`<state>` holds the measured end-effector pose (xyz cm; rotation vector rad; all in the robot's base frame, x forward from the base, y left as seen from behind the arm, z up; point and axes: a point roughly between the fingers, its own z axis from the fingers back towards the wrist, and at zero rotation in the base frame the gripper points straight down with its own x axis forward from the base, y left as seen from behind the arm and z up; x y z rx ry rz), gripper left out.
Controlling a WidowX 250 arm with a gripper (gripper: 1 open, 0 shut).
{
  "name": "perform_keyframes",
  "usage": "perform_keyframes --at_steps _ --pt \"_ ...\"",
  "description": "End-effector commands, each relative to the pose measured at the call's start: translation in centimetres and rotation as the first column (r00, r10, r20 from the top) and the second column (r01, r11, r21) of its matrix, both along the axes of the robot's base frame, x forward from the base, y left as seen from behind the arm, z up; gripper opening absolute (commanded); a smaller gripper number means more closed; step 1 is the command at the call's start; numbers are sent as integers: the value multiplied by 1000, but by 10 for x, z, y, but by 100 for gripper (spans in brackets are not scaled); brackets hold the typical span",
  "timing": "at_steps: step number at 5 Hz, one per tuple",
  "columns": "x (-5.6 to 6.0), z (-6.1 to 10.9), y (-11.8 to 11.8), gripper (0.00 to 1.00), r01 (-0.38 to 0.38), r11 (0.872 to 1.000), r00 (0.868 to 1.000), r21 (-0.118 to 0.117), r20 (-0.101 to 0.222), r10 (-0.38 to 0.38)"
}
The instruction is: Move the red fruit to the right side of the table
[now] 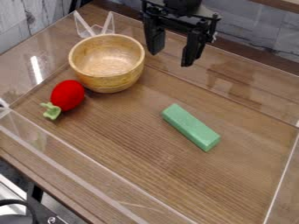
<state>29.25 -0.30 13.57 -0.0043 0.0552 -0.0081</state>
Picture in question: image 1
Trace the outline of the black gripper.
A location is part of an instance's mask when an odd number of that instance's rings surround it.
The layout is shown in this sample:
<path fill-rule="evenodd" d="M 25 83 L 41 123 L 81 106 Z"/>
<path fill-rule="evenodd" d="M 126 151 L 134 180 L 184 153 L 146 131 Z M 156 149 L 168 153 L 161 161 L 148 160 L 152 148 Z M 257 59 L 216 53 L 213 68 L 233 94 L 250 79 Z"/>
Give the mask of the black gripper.
<path fill-rule="evenodd" d="M 209 31 L 216 30 L 220 14 L 202 5 L 202 0 L 141 0 L 144 14 L 144 37 L 146 50 L 156 55 L 164 49 L 165 31 L 184 29 L 186 44 L 181 52 L 181 66 L 189 67 L 201 56 L 209 40 Z"/>

